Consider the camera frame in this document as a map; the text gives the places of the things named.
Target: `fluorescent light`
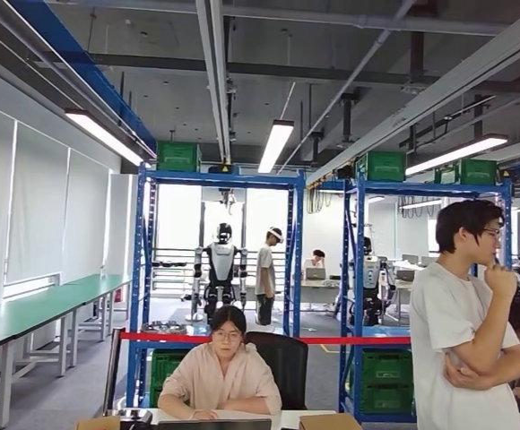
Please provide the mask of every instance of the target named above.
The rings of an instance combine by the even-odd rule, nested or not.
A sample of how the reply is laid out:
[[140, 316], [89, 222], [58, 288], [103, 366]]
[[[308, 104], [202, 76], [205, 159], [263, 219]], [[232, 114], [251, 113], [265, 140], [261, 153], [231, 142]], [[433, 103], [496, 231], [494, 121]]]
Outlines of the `fluorescent light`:
[[406, 176], [415, 175], [419, 172], [422, 172], [424, 170], [428, 170], [430, 168], [436, 168], [438, 166], [441, 166], [444, 164], [447, 164], [456, 159], [462, 159], [465, 157], [469, 157], [473, 154], [477, 154], [479, 152], [487, 151], [490, 148], [495, 148], [496, 146], [502, 145], [506, 143], [507, 139], [504, 137], [499, 136], [489, 136], [484, 137], [482, 140], [472, 143], [471, 145], [465, 146], [463, 148], [459, 148], [458, 150], [453, 150], [451, 152], [447, 152], [447, 154], [441, 155], [434, 159], [430, 159], [425, 163], [419, 163], [416, 166], [406, 169]]
[[414, 208], [423, 208], [425, 206], [435, 206], [436, 204], [441, 204], [441, 200], [428, 200], [427, 202], [417, 202], [417, 203], [410, 203], [404, 204], [404, 206], [400, 206], [400, 209], [414, 209]]
[[94, 119], [91, 118], [87, 114], [76, 114], [76, 113], [65, 113], [67, 117], [81, 128], [92, 134], [101, 142], [104, 143], [107, 147], [117, 154], [128, 159], [129, 161], [133, 163], [135, 166], [138, 166], [143, 161], [143, 159], [138, 155], [134, 153], [134, 151], [127, 147], [123, 142], [119, 141], [116, 137], [113, 136], [111, 133], [105, 130], [104, 127], [98, 124]]
[[272, 124], [270, 136], [268, 136], [268, 141], [266, 143], [266, 148], [264, 150], [262, 160], [258, 167], [258, 173], [270, 173], [292, 130], [294, 130], [293, 121], [275, 119]]
[[367, 199], [368, 203], [376, 203], [376, 202], [381, 202], [382, 200], [385, 199], [383, 195], [375, 195], [373, 197], [369, 197]]

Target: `office chair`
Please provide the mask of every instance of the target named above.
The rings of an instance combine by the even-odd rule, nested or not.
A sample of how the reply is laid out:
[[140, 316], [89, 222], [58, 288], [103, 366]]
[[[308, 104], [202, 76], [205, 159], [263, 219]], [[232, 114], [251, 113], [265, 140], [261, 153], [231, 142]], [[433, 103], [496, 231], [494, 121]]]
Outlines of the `office chair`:
[[262, 331], [246, 333], [244, 341], [256, 345], [258, 353], [272, 371], [282, 398], [282, 409], [307, 409], [307, 344], [289, 336]]

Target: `blue metal shelving unit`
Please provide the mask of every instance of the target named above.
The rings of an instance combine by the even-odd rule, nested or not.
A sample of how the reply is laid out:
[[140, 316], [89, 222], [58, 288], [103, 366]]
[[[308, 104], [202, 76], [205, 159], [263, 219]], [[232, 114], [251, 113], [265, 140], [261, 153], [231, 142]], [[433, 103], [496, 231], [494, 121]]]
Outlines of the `blue metal shelving unit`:
[[[386, 336], [409, 336], [409, 330], [400, 327], [363, 327], [363, 206], [366, 194], [380, 195], [413, 195], [433, 197], [464, 197], [477, 198], [483, 195], [498, 195], [503, 202], [505, 211], [505, 231], [511, 230], [511, 181], [505, 178], [502, 185], [497, 186], [475, 186], [475, 185], [441, 185], [441, 184], [408, 184], [367, 181], [360, 172], [356, 178], [355, 185], [351, 186], [348, 181], [344, 184], [344, 230], [343, 252], [342, 255], [342, 303], [340, 335], [361, 337], [386, 337]], [[357, 227], [354, 235], [351, 227], [350, 214], [350, 197], [355, 194], [355, 213]], [[354, 325], [348, 326], [348, 260], [351, 249], [354, 256]], [[504, 235], [503, 258], [506, 265], [511, 266], [511, 234]], [[389, 345], [373, 348], [410, 348], [409, 345]], [[339, 411], [351, 411], [359, 422], [414, 422], [415, 416], [400, 414], [363, 414], [360, 412], [360, 386], [362, 383], [362, 346], [350, 347], [346, 357], [346, 346], [340, 347], [340, 369], [339, 387]], [[351, 397], [345, 390], [349, 366], [352, 365], [354, 373], [353, 393]]]
[[[143, 213], [145, 183], [150, 184], [149, 205], [147, 217]], [[294, 288], [290, 278], [292, 270], [300, 273], [302, 266], [302, 216], [305, 179], [304, 172], [299, 171], [296, 177], [284, 176], [252, 176], [212, 173], [180, 173], [147, 170], [139, 168], [137, 191], [136, 218], [134, 235], [133, 282], [131, 295], [131, 320], [129, 331], [136, 332], [141, 323], [148, 323], [150, 306], [150, 279], [152, 277], [151, 255], [155, 221], [157, 186], [200, 185], [221, 188], [263, 188], [288, 191], [287, 234], [286, 238], [286, 280], [283, 291], [283, 329], [289, 336], [290, 304], [293, 305], [292, 335], [300, 335], [300, 277], [294, 277]], [[141, 279], [144, 279], [143, 296]], [[142, 312], [139, 314], [140, 304]], [[208, 334], [206, 330], [191, 333]], [[151, 342], [131, 340], [129, 342], [129, 363], [127, 375], [127, 407], [134, 406], [135, 394], [138, 388], [139, 405], [145, 393], [147, 377], [147, 351], [150, 348], [187, 348], [185, 343]]]

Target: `red rope barrier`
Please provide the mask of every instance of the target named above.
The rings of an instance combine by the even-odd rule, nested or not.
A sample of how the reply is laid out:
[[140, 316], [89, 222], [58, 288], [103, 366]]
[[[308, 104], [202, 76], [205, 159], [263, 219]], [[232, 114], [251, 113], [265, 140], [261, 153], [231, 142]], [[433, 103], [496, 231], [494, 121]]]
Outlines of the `red rope barrier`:
[[[159, 334], [159, 333], [132, 333], [129, 331], [123, 332], [121, 339], [126, 340], [143, 340], [147, 342], [158, 342], [165, 340], [167, 342], [176, 343], [206, 343], [209, 340], [208, 336], [190, 336], [187, 334]], [[409, 345], [410, 343], [408, 336], [394, 336], [394, 337], [300, 337], [298, 338], [308, 345]]]

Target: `green workbench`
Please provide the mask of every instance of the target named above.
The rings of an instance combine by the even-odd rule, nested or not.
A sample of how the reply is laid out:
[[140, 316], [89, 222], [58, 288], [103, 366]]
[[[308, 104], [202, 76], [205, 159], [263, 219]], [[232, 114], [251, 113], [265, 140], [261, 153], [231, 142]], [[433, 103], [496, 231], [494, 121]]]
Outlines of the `green workbench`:
[[61, 320], [59, 351], [55, 354], [58, 356], [59, 375], [63, 376], [67, 368], [68, 347], [67, 317], [70, 314], [73, 316], [70, 360], [70, 365], [75, 366], [79, 332], [77, 310], [101, 300], [102, 310], [100, 330], [101, 338], [104, 340], [111, 331], [113, 325], [114, 292], [127, 286], [130, 281], [129, 277], [120, 275], [92, 275], [0, 304], [0, 347], [2, 350], [0, 374], [1, 427], [5, 427], [8, 423], [11, 384], [18, 379], [14, 374], [13, 366], [13, 347], [17, 340], [27, 339], [27, 335], [33, 331]]

